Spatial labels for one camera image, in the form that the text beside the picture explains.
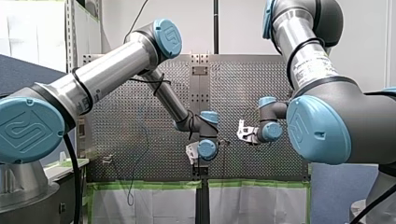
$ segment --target robotic arm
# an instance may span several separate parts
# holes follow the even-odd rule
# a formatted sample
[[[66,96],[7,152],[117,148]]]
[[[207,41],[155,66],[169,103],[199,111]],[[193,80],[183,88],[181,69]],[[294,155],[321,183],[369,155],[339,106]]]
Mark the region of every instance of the robotic arm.
[[[75,128],[78,116],[89,113],[94,104],[134,75],[151,81],[150,87],[178,130],[200,134],[197,150],[201,159],[210,161],[217,154],[218,114],[189,112],[157,69],[181,52],[176,26],[169,20],[156,20],[132,32],[127,40],[49,85],[36,83],[0,100],[0,217],[6,222],[15,217],[8,211],[40,203],[57,191],[59,186],[48,183],[39,160]]]
[[[335,0],[268,1],[263,37],[281,51],[294,94],[287,104],[260,99],[261,125],[252,138],[275,141],[281,135],[276,121],[286,119],[294,149],[309,161],[393,163],[395,94],[364,94],[355,81],[340,76],[326,51],[338,43],[342,24]]]

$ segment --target metal pole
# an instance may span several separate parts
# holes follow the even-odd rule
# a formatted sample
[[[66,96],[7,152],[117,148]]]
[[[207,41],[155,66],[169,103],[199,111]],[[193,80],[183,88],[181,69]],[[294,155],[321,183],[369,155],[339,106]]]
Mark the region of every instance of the metal pole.
[[[214,3],[214,37],[215,37],[215,54],[219,54],[219,0],[213,0]]]

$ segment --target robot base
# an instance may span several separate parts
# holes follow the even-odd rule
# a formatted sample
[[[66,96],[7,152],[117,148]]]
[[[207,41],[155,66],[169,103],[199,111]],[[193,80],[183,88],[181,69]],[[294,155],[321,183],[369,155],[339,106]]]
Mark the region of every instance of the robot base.
[[[38,199],[0,209],[1,223],[59,224],[59,201],[59,185],[51,184],[46,194]]]

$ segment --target black stand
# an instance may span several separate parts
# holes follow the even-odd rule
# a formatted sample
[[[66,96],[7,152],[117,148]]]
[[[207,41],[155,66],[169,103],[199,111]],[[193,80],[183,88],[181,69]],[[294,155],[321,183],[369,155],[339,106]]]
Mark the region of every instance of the black stand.
[[[210,224],[208,168],[194,166],[192,173],[194,180],[201,181],[195,194],[195,224]]]

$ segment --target white wall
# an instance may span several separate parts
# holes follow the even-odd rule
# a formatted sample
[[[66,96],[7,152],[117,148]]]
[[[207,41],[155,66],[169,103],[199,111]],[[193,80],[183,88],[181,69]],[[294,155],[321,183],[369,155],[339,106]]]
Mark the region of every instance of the white wall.
[[[104,52],[122,43],[143,2],[144,0],[103,0]],[[183,38],[182,53],[213,52],[212,2],[149,0],[135,28],[158,18],[168,18],[180,29]],[[375,5],[370,0],[338,2],[344,11],[345,29],[340,44],[332,51],[332,61],[343,76],[355,79],[364,91],[382,90],[389,79],[387,5],[391,0],[375,1]],[[220,53],[276,54],[272,43],[262,39],[264,6],[264,0],[219,1]]]
[[[344,32],[331,59],[340,74],[352,77],[363,91],[381,91],[387,80],[388,2],[338,0]]]
[[[0,1],[0,54],[64,72],[64,3]]]
[[[102,48],[120,46],[144,0],[102,0]],[[213,49],[212,0],[149,0],[134,28],[156,19],[173,21],[183,39],[182,53]]]

